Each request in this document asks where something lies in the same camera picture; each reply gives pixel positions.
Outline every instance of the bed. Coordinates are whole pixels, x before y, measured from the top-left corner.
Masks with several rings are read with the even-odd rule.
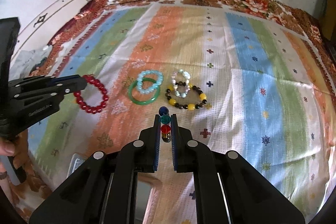
[[[152,126],[163,105],[211,150],[238,151],[306,222],[334,189],[336,69],[316,21],[302,10],[276,0],[92,0],[49,45],[31,75],[92,74],[110,99],[91,115],[66,96],[61,111],[29,128],[36,168],[12,187],[26,220],[65,180],[74,153],[120,150]],[[180,68],[207,94],[206,107],[168,104],[163,90]],[[163,90],[138,106],[127,89],[147,69],[163,72]],[[83,97],[90,105],[101,100],[91,88]],[[170,145],[161,144],[152,177],[162,183],[152,223],[196,223],[193,176],[173,171]]]

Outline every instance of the red faceted bead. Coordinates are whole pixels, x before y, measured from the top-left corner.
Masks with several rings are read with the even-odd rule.
[[[98,87],[100,84],[100,81],[98,79],[93,80],[94,86]]]
[[[85,103],[85,102],[84,102],[84,99],[83,99],[82,96],[77,97],[76,102],[77,102],[77,104],[79,104],[79,105],[82,105],[83,103]]]
[[[108,101],[108,100],[109,100],[109,97],[108,97],[106,94],[104,94],[104,95],[103,95],[103,101],[106,102],[106,101]]]
[[[170,132],[170,126],[167,125],[167,124],[164,124],[162,127],[161,127],[161,132],[163,134],[168,134]]]
[[[103,95],[107,94],[107,89],[106,89],[106,88],[103,88],[103,89],[101,89],[100,91],[101,91],[101,93],[102,93]]]
[[[80,108],[85,110],[85,109],[88,108],[88,105],[86,103],[83,103],[83,104],[80,105]]]

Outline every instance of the stacked beads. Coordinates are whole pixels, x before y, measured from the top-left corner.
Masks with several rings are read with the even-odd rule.
[[[157,81],[156,83],[154,83],[151,87],[149,87],[148,89],[144,90],[142,89],[142,80],[143,77],[145,75],[150,75],[150,74],[156,74],[157,75]],[[137,90],[141,93],[141,94],[149,94],[150,92],[153,92],[154,90],[156,90],[158,88],[158,86],[160,86],[163,82],[163,74],[157,70],[144,70],[141,73],[139,73],[138,78],[137,78]]]
[[[161,116],[160,120],[163,125],[161,126],[161,138],[164,142],[169,143],[171,141],[171,135],[170,135],[170,126],[168,125],[170,123],[170,116],[169,116],[169,110],[165,106],[160,107],[159,109],[159,115]]]
[[[203,93],[203,91],[200,88],[198,88],[195,85],[192,86],[192,89],[199,94],[199,98],[202,100],[201,103],[199,103],[199,104],[189,104],[189,105],[179,104],[178,102],[176,102],[175,99],[173,99],[170,96],[170,92],[171,92],[170,89],[166,90],[165,96],[167,97],[167,100],[169,101],[169,104],[171,104],[172,106],[174,106],[176,108],[179,108],[179,109],[195,110],[195,109],[199,109],[199,108],[204,107],[204,105],[208,102],[206,100],[207,96]]]
[[[97,106],[90,106],[86,104],[83,97],[81,96],[81,92],[74,92],[73,95],[76,97],[76,102],[79,104],[80,108],[85,110],[86,113],[96,114],[102,112],[102,109],[106,107],[106,101],[109,100],[107,96],[107,89],[104,84],[102,84],[98,79],[93,77],[92,75],[83,75],[83,78],[91,85],[97,87],[102,94],[102,102]]]

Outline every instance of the human hand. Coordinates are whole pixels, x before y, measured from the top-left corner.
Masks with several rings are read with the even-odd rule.
[[[0,155],[13,156],[13,165],[16,169],[24,166],[29,160],[28,156],[28,130],[21,132],[15,140],[10,142],[0,138]],[[0,180],[7,177],[6,170],[0,162]]]

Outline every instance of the pastel bead bracelet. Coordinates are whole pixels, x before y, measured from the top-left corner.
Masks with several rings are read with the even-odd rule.
[[[185,78],[184,92],[179,92],[177,90],[179,85],[181,85],[181,83],[183,83],[182,81],[180,81],[179,84],[176,83],[175,78],[176,78],[178,73],[182,74],[182,76]],[[171,82],[173,84],[173,89],[175,90],[175,92],[174,92],[175,96],[185,98],[188,94],[188,91],[190,90],[189,85],[188,85],[189,80],[190,80],[190,74],[188,72],[186,72],[185,70],[180,69],[178,71],[173,72],[173,74],[171,75],[171,79],[172,79]]]
[[[143,77],[145,75],[150,75],[150,74],[157,75],[157,80],[151,87],[144,90],[142,88]],[[161,72],[157,70],[144,70],[138,75],[136,88],[141,94],[149,94],[150,92],[153,92],[154,90],[156,90],[162,84],[162,82],[163,82],[163,74]]]
[[[194,109],[199,109],[199,108],[204,107],[204,105],[208,102],[206,100],[207,96],[205,95],[205,93],[203,93],[203,91],[195,85],[190,84],[189,87],[192,87],[192,89],[198,93],[199,98],[202,100],[201,103],[199,103],[199,104],[188,104],[188,105],[187,104],[185,104],[185,105],[179,104],[178,102],[176,102],[175,99],[173,99],[170,96],[171,89],[168,88],[166,90],[165,96],[167,97],[167,100],[169,101],[169,104],[171,104],[172,106],[174,106],[176,108],[187,109],[187,110],[194,110]]]

